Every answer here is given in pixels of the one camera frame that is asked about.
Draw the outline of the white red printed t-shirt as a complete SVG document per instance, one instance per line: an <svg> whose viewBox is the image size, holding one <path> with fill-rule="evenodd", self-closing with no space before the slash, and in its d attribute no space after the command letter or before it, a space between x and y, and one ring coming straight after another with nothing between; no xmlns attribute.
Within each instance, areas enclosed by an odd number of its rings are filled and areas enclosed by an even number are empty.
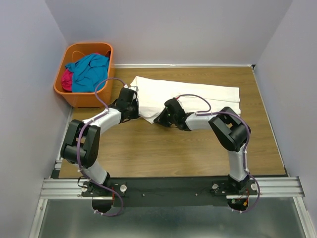
<svg viewBox="0 0 317 238"><path fill-rule="evenodd" d="M130 86L138 88L139 115L151 124L165 108L165 102L178 96L187 113L218 112L230 107L236 114L241 114L238 87L154 80L140 76L136 76Z"/></svg>

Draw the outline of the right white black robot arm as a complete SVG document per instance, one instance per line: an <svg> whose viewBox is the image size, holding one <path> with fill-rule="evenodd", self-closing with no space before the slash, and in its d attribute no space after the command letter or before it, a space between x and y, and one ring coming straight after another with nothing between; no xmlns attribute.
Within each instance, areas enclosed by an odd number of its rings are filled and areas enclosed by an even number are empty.
<svg viewBox="0 0 317 238"><path fill-rule="evenodd" d="M166 101L164 105L165 108L154 122L165 127L174 125L183 131L211 129L228 152L229 191L239 192L244 189L250 179L246 158L251 134L249 126L230 107L214 113L187 113L176 98Z"/></svg>

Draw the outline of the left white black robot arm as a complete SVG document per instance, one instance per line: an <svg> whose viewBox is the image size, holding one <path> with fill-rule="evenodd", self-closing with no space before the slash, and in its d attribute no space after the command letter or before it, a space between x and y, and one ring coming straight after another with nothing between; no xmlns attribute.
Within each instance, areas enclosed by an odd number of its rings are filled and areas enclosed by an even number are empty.
<svg viewBox="0 0 317 238"><path fill-rule="evenodd" d="M102 168L97 157L101 134L120 123L138 119L138 87L123 87L119 97L96 116L74 119L69 123L60 150L60 156L76 164L80 173L91 183L110 189L110 174Z"/></svg>

